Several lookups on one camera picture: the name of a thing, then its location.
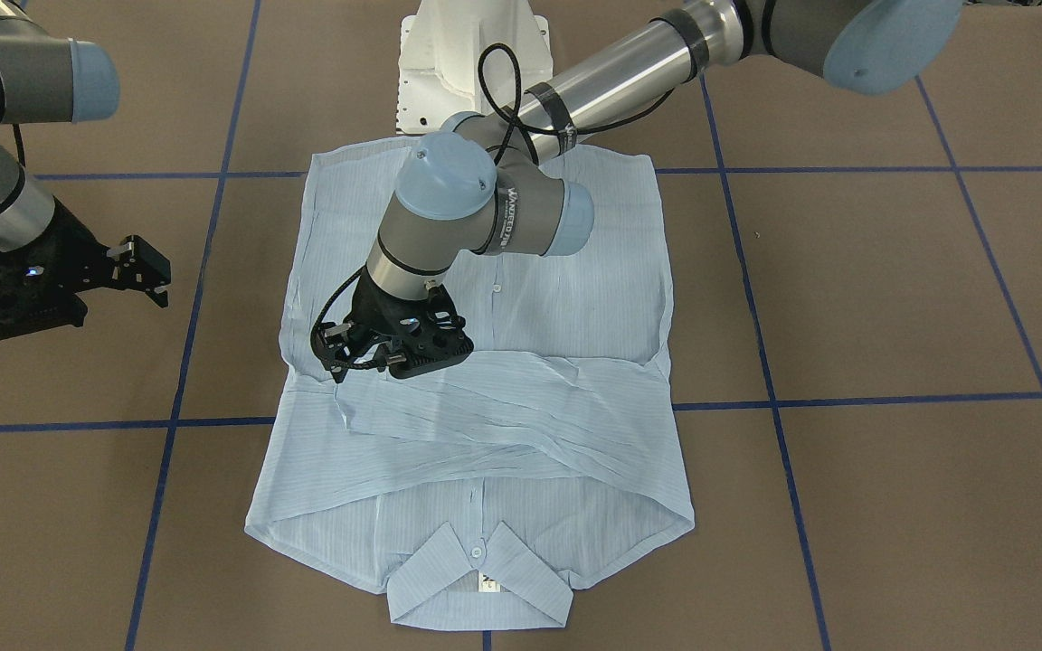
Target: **grid line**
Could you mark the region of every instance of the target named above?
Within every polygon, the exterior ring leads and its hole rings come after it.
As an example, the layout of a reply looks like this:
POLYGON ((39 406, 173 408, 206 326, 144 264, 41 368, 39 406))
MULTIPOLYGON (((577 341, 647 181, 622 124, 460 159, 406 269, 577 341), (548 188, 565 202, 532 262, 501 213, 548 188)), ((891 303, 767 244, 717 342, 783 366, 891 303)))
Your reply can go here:
MULTIPOLYGON (((816 407, 872 407, 892 404, 937 404, 960 402, 1017 402, 1042 401, 1042 392, 997 394, 939 394, 904 396, 821 397, 821 399, 775 400, 778 408, 816 407)), ((678 402, 675 412, 683 411, 744 411, 770 408, 769 400, 727 402, 678 402)), ((276 416, 224 416, 207 418, 178 418, 177 428, 234 428, 245 425, 272 425, 276 416)), ((114 429, 169 428, 170 420, 149 421, 73 421, 63 423, 5 423, 0 424, 0 434, 26 432, 114 431, 114 429)))
POLYGON ((182 408, 182 395, 188 384, 188 371, 191 366, 191 351, 196 341, 196 328, 199 322, 199 309, 203 301, 203 280, 207 273, 207 261, 210 259, 212 244, 216 239, 216 226, 219 225, 220 208, 223 206, 223 190, 227 185, 228 168, 231 165, 231 149, 235 145, 237 127, 240 123, 240 106, 244 102, 244 90, 248 85, 248 71, 251 67, 251 53, 256 42, 256 26, 259 22, 260 0, 255 0, 252 4, 251 22, 248 25, 248 42, 244 47, 244 62, 240 69, 240 81, 237 85, 235 103, 231 107, 231 119, 228 124, 227 141, 223 145, 223 164, 220 166, 219 182, 216 185, 216 199, 212 203, 212 216, 207 223, 207 239, 203 241, 203 255, 199 262, 199 277, 195 281, 195 297, 191 304, 191 320, 188 323, 188 336, 182 346, 181 361, 179 361, 179 380, 175 392, 175 399, 171 404, 171 418, 167 428, 167 435, 163 442, 163 458, 160 461, 160 473, 155 485, 155 497, 152 502, 152 514, 147 525, 147 540, 144 545, 144 555, 140 565, 140 579, 135 584, 131 605, 131 621, 127 626, 127 651, 135 648, 135 637, 140 632, 140 619, 144 597, 147 593, 147 578, 150 573, 150 564, 155 551, 155 536, 158 531, 158 518, 163 508, 163 498, 167 490, 168 474, 171 469, 171 453, 175 448, 175 435, 179 426, 179 412, 182 408))
POLYGON ((778 397, 774 393, 774 380, 770 374, 770 361, 766 358, 766 344, 762 336, 762 321, 758 318, 758 305, 753 299, 753 289, 750 284, 750 271, 742 248, 742 235, 737 226, 735 197, 730 193, 730 181, 726 173, 726 161, 723 158, 723 146, 718 137, 718 122, 715 120, 715 107, 710 100, 705 75, 699 78, 702 85, 702 102, 705 103, 706 120, 710 122, 710 137, 715 146, 715 157, 718 160, 719 178, 723 185, 723 196, 726 199, 726 211, 729 218, 730 231, 735 235, 735 252, 742 269, 742 289, 745 292, 745 302, 750 308, 750 319, 753 322, 753 333, 758 340, 758 361, 762 364, 762 376, 766 383, 766 399, 769 402, 770 417, 774 423, 774 436, 778 441, 778 453, 782 455, 783 471, 786 474, 786 490, 790 494, 791 510, 794 516, 794 527, 798 532, 798 547, 802 551, 802 565, 805 567, 807 584, 811 589, 811 602, 814 605, 815 621, 819 625, 819 642, 823 651, 830 651, 830 633, 826 630, 826 615, 823 614, 822 597, 819 596, 819 578, 815 574, 814 558, 811 555, 811 541, 807 536, 805 521, 802 518, 802 505, 798 500, 798 485, 794 481, 794 468, 791 465, 791 453, 786 447, 786 432, 783 429, 783 416, 778 408, 778 397))
MULTIPOLYGON (((726 174, 902 174, 902 173, 1042 173, 1042 166, 808 166, 808 167, 661 167, 663 175, 726 174)), ((41 181, 163 181, 179 178, 302 178, 307 173, 295 169, 266 169, 256 172, 100 172, 82 174, 35 174, 41 181)))
POLYGON ((979 220, 979 211, 976 210, 975 202, 971 201, 971 193, 967 190, 967 182, 963 180, 963 172, 956 165, 956 154, 951 152, 950 143, 947 142, 947 134, 943 131, 943 124, 939 122, 939 114, 936 111, 935 104, 931 102, 931 96, 927 94, 926 86, 922 84, 922 77, 915 77, 915 85, 919 87, 919 95, 922 96, 922 102, 926 104, 931 120, 935 123, 936 133, 939 134, 939 141, 943 144, 943 152, 947 154, 947 160, 951 164, 951 172, 956 175, 956 181, 959 181, 960 193, 963 193, 963 201, 967 203, 972 225, 975 226, 975 231, 979 235, 979 243, 984 245, 984 254, 987 255, 988 262, 991 264, 991 271, 995 273, 996 281, 999 284, 1000 292, 1004 295, 1004 302, 1008 304, 1012 321, 1016 323, 1018 336, 1024 343, 1024 350, 1026 351, 1026 355, 1028 355, 1028 360, 1032 362, 1032 370, 1035 372, 1037 380, 1039 380, 1039 387, 1042 389, 1042 368, 1039 366, 1037 354, 1035 354, 1035 347, 1032 346, 1032 340, 1028 337, 1028 333, 1026 333, 1024 321, 1020 318, 1016 301, 1012 299, 1012 293, 1008 289, 1008 281, 1004 280, 1004 273, 999 267, 995 251, 992 250, 991 243, 988 241, 988 231, 984 229, 984 223, 979 220))

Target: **light blue shirt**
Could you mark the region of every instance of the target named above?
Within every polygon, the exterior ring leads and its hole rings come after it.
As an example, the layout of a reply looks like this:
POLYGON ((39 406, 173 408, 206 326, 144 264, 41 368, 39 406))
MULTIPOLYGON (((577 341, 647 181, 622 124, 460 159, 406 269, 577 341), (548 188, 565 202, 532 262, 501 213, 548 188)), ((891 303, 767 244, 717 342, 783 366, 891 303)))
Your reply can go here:
MULTIPOLYGON (((307 331, 365 262, 411 143, 314 156, 280 332, 289 379, 245 530, 388 593, 401 625, 563 627, 572 590, 694 528, 653 164, 588 146, 546 164, 593 195, 586 248, 463 252, 446 285, 476 352, 437 374, 351 372, 336 386, 307 331)), ((350 302, 347 292, 329 319, 350 302)))

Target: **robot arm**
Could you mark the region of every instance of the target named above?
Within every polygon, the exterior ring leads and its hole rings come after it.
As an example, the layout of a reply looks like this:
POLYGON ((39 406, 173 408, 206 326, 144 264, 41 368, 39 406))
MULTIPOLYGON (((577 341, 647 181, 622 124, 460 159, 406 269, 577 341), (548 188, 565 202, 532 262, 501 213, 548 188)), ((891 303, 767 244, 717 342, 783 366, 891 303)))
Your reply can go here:
MULTIPOLYGON (((103 120, 119 107, 110 58, 94 43, 51 37, 0 0, 0 123, 103 120)), ((0 146, 0 340, 81 326, 76 294, 104 285, 167 305, 170 262, 137 235, 119 247, 91 230, 0 146)))
POLYGON ((450 117, 413 148, 371 254, 350 279, 358 283, 352 311, 340 325, 324 323, 325 305, 312 331, 313 351, 337 382, 348 370, 387 367, 400 379, 451 367, 474 349, 443 285, 457 252, 571 255, 590 236, 590 194, 545 177, 541 161, 628 123, 621 119, 711 64, 731 66, 752 53, 858 93, 893 91, 943 48, 960 5, 690 0, 529 87, 516 112, 450 117), (373 346, 372 359, 359 362, 373 346))

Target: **cable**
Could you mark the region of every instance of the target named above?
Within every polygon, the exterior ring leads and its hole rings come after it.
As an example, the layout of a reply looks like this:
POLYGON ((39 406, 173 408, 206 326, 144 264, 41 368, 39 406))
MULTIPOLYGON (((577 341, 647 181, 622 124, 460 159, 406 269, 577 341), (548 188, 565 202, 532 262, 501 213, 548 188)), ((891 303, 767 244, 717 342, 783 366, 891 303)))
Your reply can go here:
MULTIPOLYGON (((504 155, 504 150, 506 147, 508 147, 510 140, 512 140, 514 129, 520 129, 520 131, 525 134, 537 133, 543 135, 559 135, 559 131, 555 128, 530 127, 530 125, 521 122, 521 120, 518 118, 517 109, 519 106, 521 106, 521 98, 522 98, 521 64, 518 62, 517 54, 513 53, 513 50, 510 49, 508 45, 504 45, 504 43, 493 43, 493 45, 490 45, 489 48, 485 48, 485 51, 480 53, 480 58, 476 61, 476 81, 480 83, 480 92, 485 96, 485 100, 488 100, 489 106, 492 106, 493 112, 495 112, 497 117, 500 117, 501 120, 504 120, 505 124, 508 124, 508 128, 504 129, 504 137, 501 140, 500 148, 497 150, 497 156, 495 157, 495 159, 493 159, 495 164, 500 161, 501 156, 504 155), (510 112, 507 108, 503 108, 497 105, 497 101, 493 99, 492 92, 489 91, 489 82, 485 81, 485 61, 488 60, 489 54, 496 52, 497 50, 503 51, 505 55, 508 55, 510 64, 511 66, 513 66, 513 87, 514 87, 513 112, 510 112)), ((654 110, 656 110, 658 106, 662 106, 663 103, 666 103, 666 99, 669 99, 669 96, 673 94, 673 92, 674 92, 673 87, 670 87, 670 90, 667 91, 665 95, 663 95, 658 100, 654 100, 654 103, 650 104, 648 108, 645 108, 645 110, 629 116, 627 117, 627 119, 617 120, 617 122, 600 125, 600 127, 579 128, 578 135, 591 135, 594 133, 609 131, 609 129, 624 127, 629 123, 634 123, 637 122, 638 120, 644 119, 644 117, 649 116, 654 110)), ((528 136, 525 136, 525 144, 529 146, 529 154, 532 156, 534 161, 538 161, 538 152, 535 151, 532 143, 531 141, 529 141, 528 136)))
POLYGON ((327 317, 327 309, 332 307, 332 304, 333 302, 336 302, 336 299, 340 298, 340 294, 343 294, 344 290, 346 290, 349 284, 355 283, 356 278, 359 277, 359 273, 364 271, 364 269, 365 269, 364 267, 361 267, 356 272, 352 274, 352 276, 348 276, 348 279, 345 280, 344 283, 340 285, 340 287, 337 287, 336 292, 332 292, 331 297, 329 297, 329 299, 327 299, 327 302, 325 302, 324 304, 324 309, 319 310, 319 317, 316 318, 316 322, 314 323, 313 328, 315 328, 315 326, 321 325, 321 323, 324 322, 324 318, 327 317))
POLYGON ((16 133, 16 152, 18 152, 18 165, 26 167, 26 149, 22 146, 22 129, 18 124, 10 125, 11 131, 16 133))
POLYGON ((332 359, 332 366, 340 368, 347 368, 348 371, 372 371, 373 368, 379 368, 380 364, 376 364, 376 359, 369 359, 368 361, 348 361, 348 359, 332 359))

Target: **button-up shirt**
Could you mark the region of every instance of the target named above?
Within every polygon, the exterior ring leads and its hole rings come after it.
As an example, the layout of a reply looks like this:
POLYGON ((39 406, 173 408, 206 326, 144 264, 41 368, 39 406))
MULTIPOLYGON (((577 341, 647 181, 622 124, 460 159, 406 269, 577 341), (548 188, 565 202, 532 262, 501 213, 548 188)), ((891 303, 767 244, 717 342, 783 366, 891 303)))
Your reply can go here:
POLYGON ((314 156, 280 333, 289 379, 247 532, 388 593, 401 625, 563 627, 572 590, 694 527, 670 407, 673 283, 653 165, 588 146, 546 164, 591 191, 587 247, 463 252, 446 287, 476 352, 410 380, 354 371, 337 386, 307 331, 364 264, 411 143, 314 156))

